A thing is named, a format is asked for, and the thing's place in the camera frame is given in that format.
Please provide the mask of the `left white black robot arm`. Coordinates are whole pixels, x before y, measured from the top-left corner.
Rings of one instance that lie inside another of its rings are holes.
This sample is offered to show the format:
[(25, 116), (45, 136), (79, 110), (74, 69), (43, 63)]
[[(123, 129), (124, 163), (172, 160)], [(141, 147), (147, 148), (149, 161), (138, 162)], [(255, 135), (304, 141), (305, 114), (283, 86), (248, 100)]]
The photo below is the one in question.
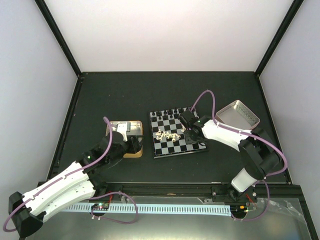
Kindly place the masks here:
[(112, 167), (112, 162), (118, 163), (125, 154), (135, 154), (141, 149), (140, 135), (130, 135), (127, 140), (118, 132), (107, 135), (52, 179), (28, 192), (13, 193), (8, 200), (8, 213), (14, 230), (20, 238), (29, 237), (69, 206), (120, 194), (119, 189), (108, 188), (100, 171)]

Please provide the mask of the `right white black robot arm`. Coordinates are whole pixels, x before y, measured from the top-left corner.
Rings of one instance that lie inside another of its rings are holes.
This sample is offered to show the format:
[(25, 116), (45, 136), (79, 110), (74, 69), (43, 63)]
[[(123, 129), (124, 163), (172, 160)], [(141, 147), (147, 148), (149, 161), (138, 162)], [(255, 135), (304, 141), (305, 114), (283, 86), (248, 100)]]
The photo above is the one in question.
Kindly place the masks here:
[(214, 140), (240, 153), (243, 168), (227, 187), (217, 191), (219, 195), (227, 195), (231, 202), (240, 201), (249, 187), (270, 176), (273, 169), (281, 161), (285, 161), (283, 153), (263, 138), (265, 136), (263, 130), (243, 130), (212, 120), (207, 116), (198, 118), (181, 115), (179, 120), (185, 127), (184, 135), (187, 144)]

